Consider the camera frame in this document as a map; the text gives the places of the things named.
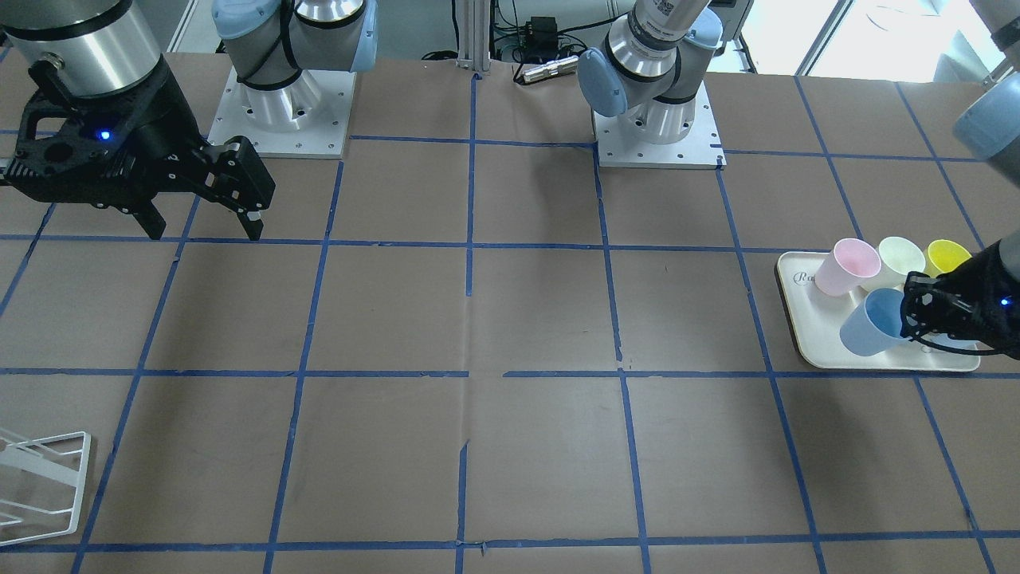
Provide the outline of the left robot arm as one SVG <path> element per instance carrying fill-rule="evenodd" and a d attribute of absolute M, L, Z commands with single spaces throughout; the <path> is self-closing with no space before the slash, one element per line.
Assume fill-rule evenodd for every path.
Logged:
<path fill-rule="evenodd" d="M 613 117 L 638 112 L 641 140 L 685 138 L 696 92 L 721 40 L 706 1 L 638 1 L 579 58 L 591 109 Z M 955 138 L 976 157 L 1018 181 L 1018 76 L 1000 81 L 955 121 Z M 983 343 L 981 355 L 1018 357 L 1018 236 L 1008 234 L 953 271 L 912 271 L 897 310 L 900 334 L 940 348 L 934 334 Z"/>

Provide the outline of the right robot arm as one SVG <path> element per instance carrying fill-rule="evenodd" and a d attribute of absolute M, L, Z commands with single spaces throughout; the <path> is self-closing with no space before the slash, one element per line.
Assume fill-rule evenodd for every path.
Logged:
<path fill-rule="evenodd" d="M 211 14 L 243 108 L 265 131 L 295 131 L 316 116 L 313 70 L 375 65 L 372 1 L 216 1 Z M 2 30 L 37 87 L 2 163 L 4 185 L 43 203 L 123 212 L 154 240 L 167 228 L 156 195 L 189 191 L 260 238 L 276 182 L 249 137 L 214 144 L 201 134 L 134 2 L 4 1 Z"/>

